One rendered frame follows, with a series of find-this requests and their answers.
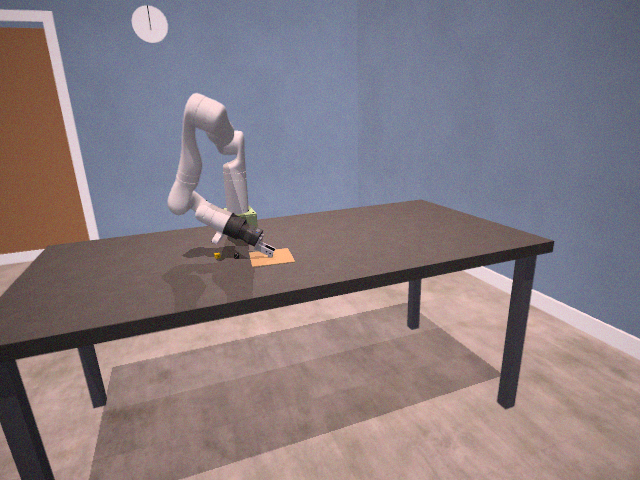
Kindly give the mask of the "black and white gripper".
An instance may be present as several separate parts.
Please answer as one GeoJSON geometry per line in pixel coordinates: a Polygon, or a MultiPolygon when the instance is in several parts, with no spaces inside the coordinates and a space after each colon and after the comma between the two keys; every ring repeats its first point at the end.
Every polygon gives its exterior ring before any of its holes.
{"type": "Polygon", "coordinates": [[[254,250],[270,257],[272,257],[276,249],[261,242],[264,236],[264,234],[262,234],[262,229],[250,225],[246,222],[246,219],[227,210],[218,208],[211,219],[210,227],[217,230],[216,235],[212,239],[212,243],[216,245],[221,241],[224,235],[228,235],[236,240],[241,239],[245,241],[246,243],[254,246],[254,250]]]}

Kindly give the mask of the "orange flat mat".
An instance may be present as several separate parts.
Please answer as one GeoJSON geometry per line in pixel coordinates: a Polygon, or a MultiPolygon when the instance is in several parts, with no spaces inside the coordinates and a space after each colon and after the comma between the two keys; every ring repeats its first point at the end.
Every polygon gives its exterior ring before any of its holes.
{"type": "Polygon", "coordinates": [[[273,257],[267,257],[267,255],[261,252],[250,252],[250,259],[252,267],[269,266],[277,264],[294,263],[290,251],[288,248],[276,249],[273,253],[273,257]]]}

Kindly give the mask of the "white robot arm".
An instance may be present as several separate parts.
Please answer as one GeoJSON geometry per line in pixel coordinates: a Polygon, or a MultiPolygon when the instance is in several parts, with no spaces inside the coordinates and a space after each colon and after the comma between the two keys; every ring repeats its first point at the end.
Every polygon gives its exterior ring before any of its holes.
{"type": "Polygon", "coordinates": [[[222,104],[197,93],[189,98],[184,111],[181,158],[176,181],[168,197],[168,207],[173,214],[183,215],[190,209],[196,212],[200,205],[196,219],[210,226],[219,207],[207,202],[194,191],[202,172],[202,159],[195,137],[196,127],[208,131],[207,137],[221,154],[237,155],[235,160],[223,165],[226,207],[227,211],[234,214],[249,211],[245,140],[241,131],[234,131],[222,104]]]}

